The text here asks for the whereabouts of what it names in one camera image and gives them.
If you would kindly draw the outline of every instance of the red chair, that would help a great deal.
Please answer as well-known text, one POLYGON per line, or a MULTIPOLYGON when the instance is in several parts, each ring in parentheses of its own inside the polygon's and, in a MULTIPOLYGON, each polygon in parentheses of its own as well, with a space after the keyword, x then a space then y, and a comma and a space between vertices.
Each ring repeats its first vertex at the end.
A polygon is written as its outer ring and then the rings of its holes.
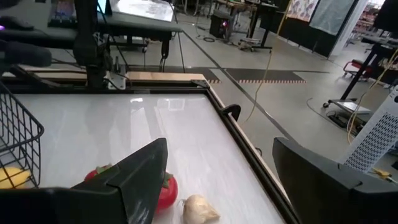
MULTIPOLYGON (((354 75, 356 75, 357 74, 357 72, 358 71, 351 71, 351 70, 347 70, 347 66, 348 65, 351 65, 352 67, 355 67, 355 68, 357 68, 357 69, 360 69, 361 67, 362 67, 362 64, 363 64, 363 61, 361 61, 361 60, 356 60, 356 59, 353 59, 352 61, 350 61, 350 62, 347 62, 347 64, 344 66, 344 68, 343 68, 343 70, 344 70, 344 77, 347 75, 347 74, 351 74, 351 78, 354 76, 354 75)), ((370 66, 370 65, 368 65, 366 68, 365 68, 365 72, 364 72, 364 74, 362 74, 362 76, 364 76, 365 74, 367 74, 367 73, 371 73, 372 72, 372 66, 370 66)))

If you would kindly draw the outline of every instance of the white wall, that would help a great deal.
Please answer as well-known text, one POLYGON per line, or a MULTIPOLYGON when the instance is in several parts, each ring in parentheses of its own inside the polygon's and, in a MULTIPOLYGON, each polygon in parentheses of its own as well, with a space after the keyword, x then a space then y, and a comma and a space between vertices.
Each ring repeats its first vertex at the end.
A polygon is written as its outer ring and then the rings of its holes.
POLYGON ((377 4, 378 6, 382 6, 385 0, 369 0, 369 3, 377 4))
POLYGON ((335 47, 333 48, 333 50, 331 51, 330 56, 338 56, 341 51, 343 50, 343 47, 345 46, 349 35, 351 34, 351 32, 353 31, 355 24, 357 23, 357 21, 359 20, 359 18, 361 17, 362 12, 365 10, 366 5, 368 4, 369 0, 359 0, 353 13, 351 14, 351 17, 348 19, 342 33, 340 34, 340 37, 335 45, 335 47))

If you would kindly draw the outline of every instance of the white panel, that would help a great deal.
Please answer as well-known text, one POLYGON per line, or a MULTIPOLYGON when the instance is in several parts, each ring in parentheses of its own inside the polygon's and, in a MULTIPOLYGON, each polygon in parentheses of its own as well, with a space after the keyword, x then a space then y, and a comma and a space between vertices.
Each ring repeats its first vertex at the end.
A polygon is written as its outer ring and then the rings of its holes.
POLYGON ((387 96, 365 127, 355 137, 343 164, 362 172, 369 170, 398 141, 398 86, 387 96))
MULTIPOLYGON (((218 223, 282 223, 239 147, 203 95, 17 95, 44 125, 41 187, 71 187, 166 137, 178 200, 201 194, 218 223)), ((182 204, 154 223, 181 223, 182 204)))
POLYGON ((331 56, 339 56, 344 46, 346 45, 352 31, 354 30, 356 23, 361 17, 362 12, 365 10, 367 4, 368 0, 359 0, 358 3, 356 3, 355 9, 351 13, 349 19, 347 20, 346 25, 344 26, 343 31, 341 32, 338 38, 337 43, 335 44, 333 50, 331 51, 330 54, 331 56))

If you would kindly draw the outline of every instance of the black box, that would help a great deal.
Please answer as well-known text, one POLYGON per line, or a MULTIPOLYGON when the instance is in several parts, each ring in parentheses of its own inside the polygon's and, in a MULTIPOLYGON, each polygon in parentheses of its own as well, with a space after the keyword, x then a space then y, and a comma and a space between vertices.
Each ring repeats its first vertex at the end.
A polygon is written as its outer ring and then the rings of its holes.
POLYGON ((224 39, 230 20, 231 16, 227 13, 214 10, 213 15, 211 15, 210 34, 216 38, 224 39))

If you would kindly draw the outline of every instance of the yellow cable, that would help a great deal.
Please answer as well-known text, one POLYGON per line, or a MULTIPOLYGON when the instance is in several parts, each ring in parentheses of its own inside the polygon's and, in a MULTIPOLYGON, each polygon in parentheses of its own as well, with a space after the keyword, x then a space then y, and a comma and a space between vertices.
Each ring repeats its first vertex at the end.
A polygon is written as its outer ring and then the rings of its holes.
POLYGON ((290 4, 291 4, 291 3, 292 3, 292 0, 289 0, 289 3, 288 3, 288 5, 287 5, 287 7, 286 7, 286 10, 285 10, 285 12, 284 12, 284 16, 282 17, 282 20, 281 20, 281 22, 280 22, 280 24, 279 24, 278 31, 276 32, 276 38, 275 38, 275 41, 274 41, 274 46, 272 46, 272 51, 271 51, 271 53, 269 54, 269 59, 268 59, 266 71, 264 72, 264 76, 263 76, 263 78, 261 79, 260 85, 259 85, 259 87, 258 87, 257 90, 256 90, 256 95, 255 95, 255 97, 254 97, 253 107, 251 108, 251 112, 250 112, 248 118, 244 121, 244 123, 247 122, 247 121, 249 121, 249 119, 250 119, 251 116, 253 115, 254 109, 256 108, 257 94, 259 93, 259 90, 260 90, 262 84, 264 83, 264 81, 265 81, 265 79, 266 79, 266 77, 267 77, 268 68, 269 68, 269 65, 271 64, 272 53, 276 50, 276 43, 277 43, 277 41, 278 41, 279 32, 280 32, 280 30, 281 30, 281 28, 282 28, 282 25, 284 24, 284 22, 285 22, 285 20, 286 20, 286 14, 287 14, 287 11, 289 10, 289 7, 290 7, 290 4))
POLYGON ((358 110, 359 110, 359 107, 361 106, 363 98, 380 82, 380 80, 384 76, 384 74, 391 68, 391 65, 394 63, 397 54, 398 54, 398 49, 392 54, 391 58, 388 61, 387 67, 379 75, 377 80, 360 97, 360 99, 358 101, 358 106, 355 108, 353 114, 349 117, 349 120, 348 120, 349 124, 347 126, 347 129, 348 129, 347 140, 350 144, 351 144, 351 132, 353 131, 354 121, 355 121, 356 115, 358 114, 358 110))

